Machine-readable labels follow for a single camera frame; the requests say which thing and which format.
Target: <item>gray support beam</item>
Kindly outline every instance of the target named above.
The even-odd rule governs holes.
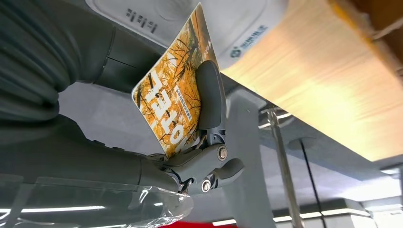
[[[237,227],[275,228],[263,175],[260,154],[258,110],[265,102],[245,90],[228,96],[230,105],[226,123],[228,159],[239,158],[244,172],[223,186]]]

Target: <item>wooden surface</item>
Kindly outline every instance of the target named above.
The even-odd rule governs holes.
[[[223,73],[376,161],[403,153],[403,88],[386,66],[329,2],[290,0],[283,21]]]

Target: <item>book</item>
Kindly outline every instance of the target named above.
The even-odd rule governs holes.
[[[132,90],[135,105],[168,158],[191,147],[199,137],[196,69],[206,60],[217,64],[199,3],[166,52]]]

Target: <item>black cable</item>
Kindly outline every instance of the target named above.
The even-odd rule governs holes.
[[[320,203],[319,195],[318,195],[317,190],[316,190],[314,177],[312,175],[311,166],[309,165],[307,152],[305,151],[305,146],[304,146],[304,143],[302,142],[301,139],[299,139],[299,143],[301,144],[302,152],[304,153],[304,158],[305,158],[305,162],[307,164],[308,173],[309,173],[309,179],[311,180],[311,184],[312,184],[312,188],[314,190],[314,195],[315,195],[317,207],[318,207],[319,213],[320,213],[320,219],[322,220],[323,228],[327,228],[325,218],[323,217],[323,214],[322,214],[322,204]]]

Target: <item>vertical rod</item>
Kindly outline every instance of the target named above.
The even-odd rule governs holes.
[[[305,158],[305,162],[307,164],[309,178],[311,179],[312,189],[314,190],[317,207],[318,207],[319,213],[320,213],[320,220],[322,220],[323,228],[327,228],[325,218],[323,217],[323,214],[322,214],[322,204],[320,203],[319,194],[317,193],[314,176],[313,176],[312,170],[311,170],[311,165],[309,164],[308,155],[307,155],[307,152],[305,151],[305,145],[302,142],[302,139],[299,139],[299,143],[301,144],[301,149],[302,149],[302,152],[304,153],[304,158]]]
[[[399,171],[400,171],[400,190],[402,191],[401,204],[403,205],[403,167],[400,167]]]
[[[284,190],[288,201],[288,210],[292,218],[294,228],[304,228],[304,222],[300,216],[297,198],[295,197],[294,185],[292,183],[291,172],[288,165],[286,150],[284,148],[283,138],[281,136],[278,119],[274,109],[268,111],[271,131],[277,147],[277,157],[280,164],[281,176],[283,179]]]

